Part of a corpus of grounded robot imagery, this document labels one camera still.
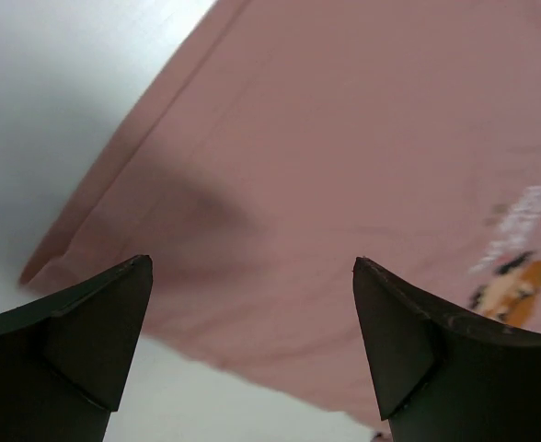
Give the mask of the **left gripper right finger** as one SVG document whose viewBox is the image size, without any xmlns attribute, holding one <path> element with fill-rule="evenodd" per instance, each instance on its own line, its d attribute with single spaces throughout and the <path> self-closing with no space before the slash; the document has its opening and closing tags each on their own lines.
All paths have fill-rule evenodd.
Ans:
<svg viewBox="0 0 541 442">
<path fill-rule="evenodd" d="M 358 258 L 353 294 L 396 442 L 541 441 L 541 333 L 472 313 Z"/>
</svg>

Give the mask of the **pink t shirt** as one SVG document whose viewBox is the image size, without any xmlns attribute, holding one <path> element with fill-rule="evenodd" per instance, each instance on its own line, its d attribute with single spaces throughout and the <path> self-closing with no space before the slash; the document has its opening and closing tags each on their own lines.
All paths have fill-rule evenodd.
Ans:
<svg viewBox="0 0 541 442">
<path fill-rule="evenodd" d="M 541 1 L 219 1 L 24 268 L 138 255 L 184 355 L 377 430 L 367 257 L 541 332 Z"/>
</svg>

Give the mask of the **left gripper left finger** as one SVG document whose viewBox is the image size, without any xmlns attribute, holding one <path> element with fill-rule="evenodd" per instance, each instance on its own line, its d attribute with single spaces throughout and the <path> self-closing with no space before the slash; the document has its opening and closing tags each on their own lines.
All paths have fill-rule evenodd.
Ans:
<svg viewBox="0 0 541 442">
<path fill-rule="evenodd" d="M 0 442 L 103 440 L 152 285 L 140 255 L 0 313 Z"/>
</svg>

